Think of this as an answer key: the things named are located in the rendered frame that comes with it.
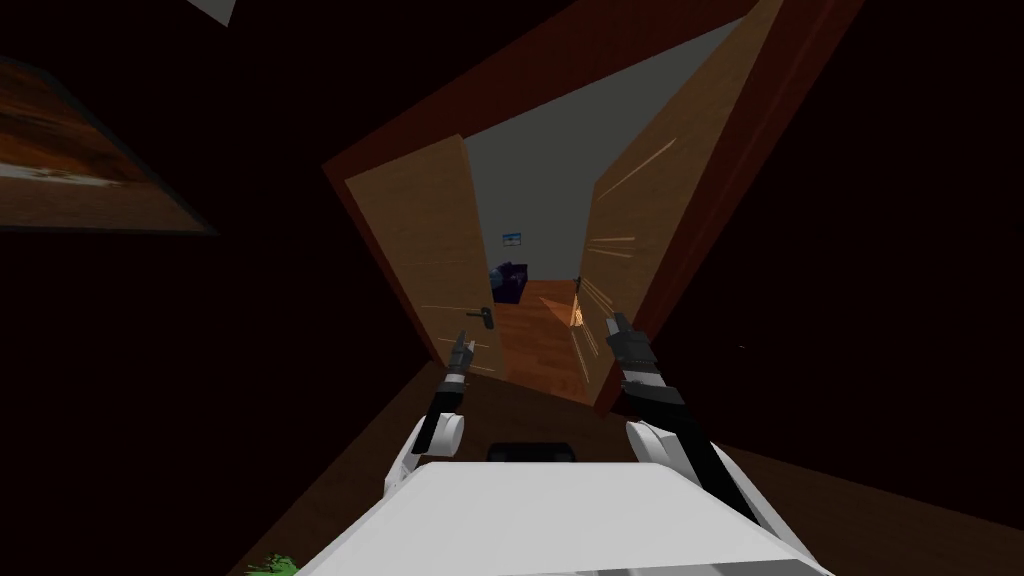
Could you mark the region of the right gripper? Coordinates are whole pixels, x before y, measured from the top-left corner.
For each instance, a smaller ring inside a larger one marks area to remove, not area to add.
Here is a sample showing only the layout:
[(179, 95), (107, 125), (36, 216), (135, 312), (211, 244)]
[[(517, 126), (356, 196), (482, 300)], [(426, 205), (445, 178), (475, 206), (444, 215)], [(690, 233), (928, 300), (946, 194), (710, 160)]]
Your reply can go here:
[(644, 332), (634, 331), (625, 314), (617, 313), (616, 320), (608, 318), (606, 326), (610, 348), (621, 368), (656, 367), (649, 338)]

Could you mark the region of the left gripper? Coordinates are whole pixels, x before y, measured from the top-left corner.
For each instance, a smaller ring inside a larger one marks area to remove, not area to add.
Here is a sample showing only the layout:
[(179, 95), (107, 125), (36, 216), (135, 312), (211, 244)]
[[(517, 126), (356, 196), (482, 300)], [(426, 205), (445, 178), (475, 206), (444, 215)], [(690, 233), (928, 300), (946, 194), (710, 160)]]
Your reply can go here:
[(466, 343), (466, 336), (467, 332), (461, 330), (455, 340), (447, 364), (447, 373), (450, 375), (457, 374), (464, 376), (472, 365), (476, 342), (470, 341)]

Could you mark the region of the dark blue sofa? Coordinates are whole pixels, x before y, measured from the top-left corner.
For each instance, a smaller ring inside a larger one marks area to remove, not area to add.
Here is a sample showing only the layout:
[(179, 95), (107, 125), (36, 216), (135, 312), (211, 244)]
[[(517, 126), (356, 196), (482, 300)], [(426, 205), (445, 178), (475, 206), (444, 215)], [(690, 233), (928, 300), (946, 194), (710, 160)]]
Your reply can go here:
[(496, 304), (518, 305), (528, 282), (528, 266), (506, 261), (489, 271), (489, 280)]

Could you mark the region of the brown wooden door leaf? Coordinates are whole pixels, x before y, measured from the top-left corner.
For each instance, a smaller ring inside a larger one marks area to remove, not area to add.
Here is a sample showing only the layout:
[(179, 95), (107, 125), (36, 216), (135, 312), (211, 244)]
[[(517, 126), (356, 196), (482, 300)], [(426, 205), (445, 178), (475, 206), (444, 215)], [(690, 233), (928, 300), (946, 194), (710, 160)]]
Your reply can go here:
[(570, 334), (587, 402), (613, 363), (615, 313), (634, 317), (660, 265), (741, 89), (790, 0), (758, 0), (716, 44), (593, 189)]
[(494, 305), (468, 152), (452, 135), (347, 179), (412, 314), (441, 360), (461, 330), (476, 342), (470, 372), (503, 379), (497, 325), (466, 312)]

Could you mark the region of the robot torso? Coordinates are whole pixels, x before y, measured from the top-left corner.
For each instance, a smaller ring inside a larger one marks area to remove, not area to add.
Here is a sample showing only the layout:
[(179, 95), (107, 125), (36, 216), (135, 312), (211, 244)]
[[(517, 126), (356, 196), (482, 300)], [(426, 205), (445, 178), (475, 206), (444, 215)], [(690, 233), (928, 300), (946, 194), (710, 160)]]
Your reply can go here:
[(833, 576), (656, 463), (432, 462), (296, 576)]

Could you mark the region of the green plant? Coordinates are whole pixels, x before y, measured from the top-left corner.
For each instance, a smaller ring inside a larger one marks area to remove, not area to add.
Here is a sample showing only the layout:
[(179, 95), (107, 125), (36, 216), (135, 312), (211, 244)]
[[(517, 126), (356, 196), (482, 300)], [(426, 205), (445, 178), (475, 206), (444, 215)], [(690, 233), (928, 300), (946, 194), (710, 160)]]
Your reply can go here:
[(299, 566), (290, 556), (273, 553), (243, 570), (243, 576), (295, 576)]

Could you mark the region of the brown framed wall picture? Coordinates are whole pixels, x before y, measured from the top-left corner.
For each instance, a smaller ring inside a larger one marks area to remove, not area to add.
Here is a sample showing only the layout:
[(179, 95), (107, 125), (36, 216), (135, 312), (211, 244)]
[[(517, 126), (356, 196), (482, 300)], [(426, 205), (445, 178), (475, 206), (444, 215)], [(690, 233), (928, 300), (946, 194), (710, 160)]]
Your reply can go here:
[(214, 232), (55, 77), (3, 56), (0, 230)]

